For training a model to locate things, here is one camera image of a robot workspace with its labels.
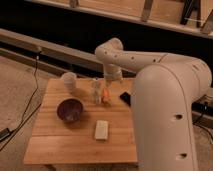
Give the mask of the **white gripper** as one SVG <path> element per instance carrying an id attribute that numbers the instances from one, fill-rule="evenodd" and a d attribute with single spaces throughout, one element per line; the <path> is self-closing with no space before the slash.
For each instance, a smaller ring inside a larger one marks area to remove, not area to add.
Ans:
<path id="1" fill-rule="evenodd" d="M 105 70 L 104 71 L 105 88 L 109 89 L 111 82 L 113 84 L 121 84 L 122 71 L 121 70 Z"/>

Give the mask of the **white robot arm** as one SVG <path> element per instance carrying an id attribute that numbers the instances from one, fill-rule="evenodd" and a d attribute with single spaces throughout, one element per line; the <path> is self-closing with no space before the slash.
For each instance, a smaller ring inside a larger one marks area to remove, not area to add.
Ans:
<path id="1" fill-rule="evenodd" d="M 112 38 L 95 49 L 104 77 L 113 67 L 136 74 L 131 109 L 140 171 L 199 171 L 192 103 L 211 86 L 210 67 L 201 59 L 162 52 L 125 51 Z"/>

